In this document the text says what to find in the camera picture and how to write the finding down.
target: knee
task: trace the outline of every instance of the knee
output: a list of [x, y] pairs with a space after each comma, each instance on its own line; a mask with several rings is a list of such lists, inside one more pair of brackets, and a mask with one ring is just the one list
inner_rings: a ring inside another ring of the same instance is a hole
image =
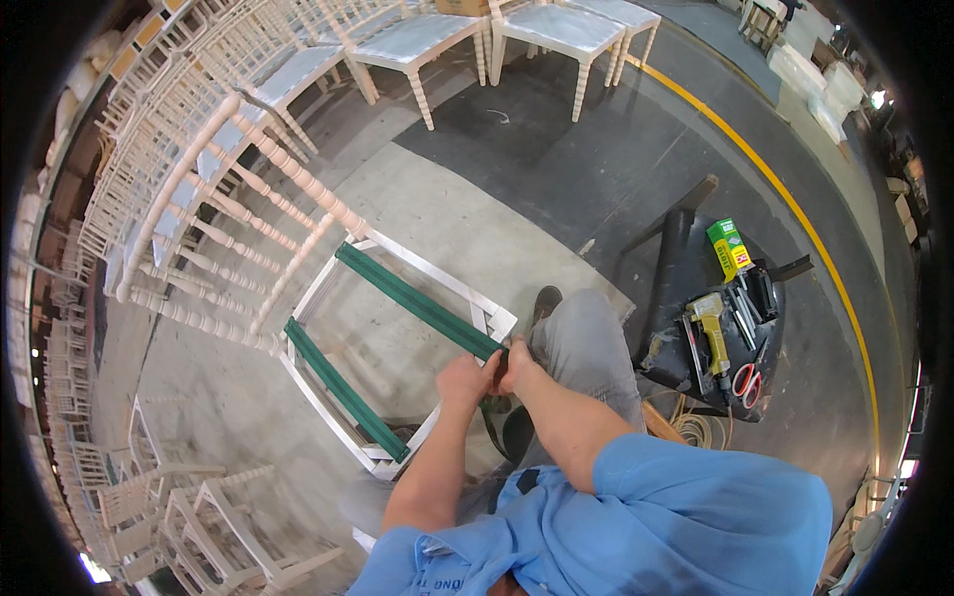
[[605, 294], [592, 288], [576, 290], [563, 299], [560, 309], [574, 318], [591, 316], [593, 314], [613, 313], [610, 299]]

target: yellow floor line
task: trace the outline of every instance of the yellow floor line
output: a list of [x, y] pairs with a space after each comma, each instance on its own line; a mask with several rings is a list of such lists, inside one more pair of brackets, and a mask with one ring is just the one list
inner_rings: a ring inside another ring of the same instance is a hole
[[828, 255], [825, 245], [821, 243], [821, 238], [815, 231], [812, 223], [808, 220], [808, 217], [805, 216], [805, 213], [801, 210], [801, 207], [795, 201], [795, 198], [792, 196], [792, 194], [788, 192], [788, 189], [785, 188], [785, 185], [782, 184], [781, 180], [778, 179], [778, 176], [776, 176], [775, 172], [772, 172], [772, 170], [765, 163], [765, 160], [763, 160], [755, 152], [755, 150], [753, 150], [752, 147], [745, 142], [745, 139], [739, 136], [739, 134], [734, 131], [725, 120], [723, 120], [717, 113], [713, 112], [709, 106], [683, 89], [671, 78], [662, 72], [657, 71], [648, 64], [641, 65], [639, 60], [632, 57], [631, 55], [626, 56], [626, 61], [638, 69], [642, 69], [643, 72], [671, 89], [676, 95], [688, 101], [690, 105], [699, 110], [702, 114], [709, 118], [713, 124], [718, 126], [719, 129], [726, 134], [726, 136], [731, 138], [732, 141], [736, 143], [736, 145], [742, 150], [742, 152], [752, 160], [752, 163], [756, 165], [762, 174], [768, 178], [768, 181], [772, 184], [772, 186], [775, 187], [782, 199], [784, 199], [785, 204], [787, 204], [789, 209], [792, 210], [792, 213], [795, 214], [798, 223], [800, 223], [801, 227], [804, 228], [805, 233], [808, 234], [809, 238], [811, 238], [812, 244], [815, 245], [815, 249], [821, 256], [821, 261], [825, 264], [825, 268], [828, 269], [828, 273], [831, 274], [832, 280], [835, 282], [835, 289], [838, 290], [839, 296], [841, 296], [841, 302], [844, 304], [844, 309], [848, 313], [848, 319], [851, 321], [851, 328], [855, 331], [855, 337], [858, 339], [858, 347], [861, 350], [861, 361], [864, 363], [864, 374], [868, 378], [868, 390], [871, 395], [872, 434], [874, 435], [875, 441], [874, 465], [875, 470], [879, 470], [879, 466], [881, 464], [881, 430], [878, 419], [878, 398], [875, 394], [875, 378], [871, 372], [871, 360], [868, 358], [868, 349], [864, 343], [864, 335], [861, 334], [861, 326], [858, 323], [858, 317], [855, 315], [855, 308], [851, 305], [851, 299], [848, 298], [848, 292], [844, 288], [844, 283], [841, 282], [841, 276], [838, 273], [838, 269], [835, 268], [835, 263]]

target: blue shirt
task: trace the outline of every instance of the blue shirt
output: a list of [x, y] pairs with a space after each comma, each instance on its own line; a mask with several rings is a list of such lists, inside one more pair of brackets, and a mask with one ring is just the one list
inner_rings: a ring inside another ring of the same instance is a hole
[[595, 495], [539, 468], [494, 515], [396, 527], [350, 596], [485, 596], [509, 569], [530, 596], [810, 594], [832, 523], [824, 483], [788, 463], [629, 434], [593, 465]]

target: gray pants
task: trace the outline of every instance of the gray pants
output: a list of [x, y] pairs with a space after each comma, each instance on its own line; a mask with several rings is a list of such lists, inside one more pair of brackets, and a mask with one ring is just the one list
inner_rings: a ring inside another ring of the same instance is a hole
[[[636, 431], [646, 432], [623, 328], [606, 296], [594, 290], [574, 292], [530, 330], [527, 343], [553, 380], [603, 401]], [[480, 483], [464, 488], [457, 507], [458, 525], [487, 513], [491, 499], [510, 473], [537, 465], [553, 465], [553, 459], [534, 435], [518, 465], [504, 464]], [[379, 538], [384, 508], [394, 486], [364, 471], [342, 493], [342, 516], [365, 534]]]

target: hand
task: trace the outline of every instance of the hand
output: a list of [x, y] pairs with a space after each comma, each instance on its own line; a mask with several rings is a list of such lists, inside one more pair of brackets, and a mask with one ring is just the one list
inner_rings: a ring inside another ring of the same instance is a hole
[[510, 353], [507, 356], [507, 373], [496, 387], [491, 388], [494, 395], [510, 395], [514, 393], [514, 386], [531, 366], [536, 366], [527, 348], [523, 336], [513, 336], [510, 339]]
[[445, 410], [459, 410], [472, 416], [477, 403], [493, 383], [493, 373], [500, 364], [502, 351], [490, 356], [484, 367], [470, 354], [451, 360], [437, 376], [437, 394]]

